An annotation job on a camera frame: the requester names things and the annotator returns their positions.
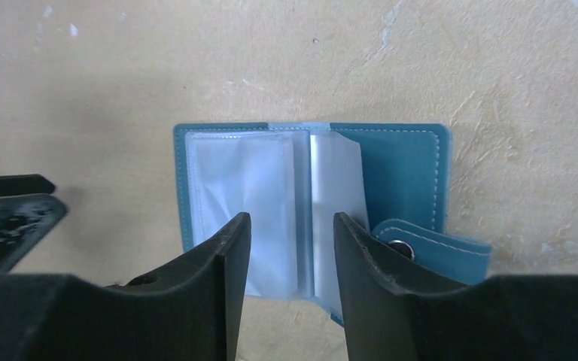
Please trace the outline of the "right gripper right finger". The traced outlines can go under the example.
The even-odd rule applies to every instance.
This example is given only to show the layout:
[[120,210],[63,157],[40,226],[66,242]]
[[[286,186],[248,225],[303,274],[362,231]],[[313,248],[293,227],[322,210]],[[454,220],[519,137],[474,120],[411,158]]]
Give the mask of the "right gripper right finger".
[[347,214],[333,219],[351,360],[578,360],[578,275],[475,285],[414,263]]

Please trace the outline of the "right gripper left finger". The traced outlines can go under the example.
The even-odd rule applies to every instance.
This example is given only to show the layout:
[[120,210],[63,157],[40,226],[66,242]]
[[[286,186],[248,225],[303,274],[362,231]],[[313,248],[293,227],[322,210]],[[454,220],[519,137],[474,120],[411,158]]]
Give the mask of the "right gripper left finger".
[[123,286],[0,274],[0,360],[233,360],[251,217]]

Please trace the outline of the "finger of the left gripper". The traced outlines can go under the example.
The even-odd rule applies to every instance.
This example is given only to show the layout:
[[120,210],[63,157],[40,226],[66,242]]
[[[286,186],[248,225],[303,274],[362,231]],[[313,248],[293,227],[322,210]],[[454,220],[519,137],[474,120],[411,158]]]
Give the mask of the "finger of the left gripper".
[[40,174],[0,176],[0,197],[52,194],[56,186]]
[[67,213],[48,194],[0,197],[0,272],[9,272]]

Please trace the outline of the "blue card holder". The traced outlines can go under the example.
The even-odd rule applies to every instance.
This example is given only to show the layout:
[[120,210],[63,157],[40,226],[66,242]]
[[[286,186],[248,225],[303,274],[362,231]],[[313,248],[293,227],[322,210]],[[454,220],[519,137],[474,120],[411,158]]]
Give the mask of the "blue card holder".
[[341,323],[337,212],[444,277],[486,276],[490,245],[444,232],[452,149],[443,125],[179,124],[174,148],[184,250],[251,215],[248,296],[309,300]]

